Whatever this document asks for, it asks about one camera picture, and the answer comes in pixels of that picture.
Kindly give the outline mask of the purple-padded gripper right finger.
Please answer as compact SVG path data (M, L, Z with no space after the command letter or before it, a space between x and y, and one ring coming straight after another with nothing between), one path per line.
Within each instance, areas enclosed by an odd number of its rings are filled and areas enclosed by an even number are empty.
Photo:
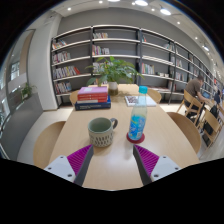
M158 156L139 145L133 146L133 155L143 185L148 185L180 170L180 167L168 156Z

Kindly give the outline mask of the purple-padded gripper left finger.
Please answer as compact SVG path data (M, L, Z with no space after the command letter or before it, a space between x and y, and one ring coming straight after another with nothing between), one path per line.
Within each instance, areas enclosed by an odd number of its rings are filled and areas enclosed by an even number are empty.
M90 144L69 156L60 155L45 168L45 171L82 186L92 156L93 145Z

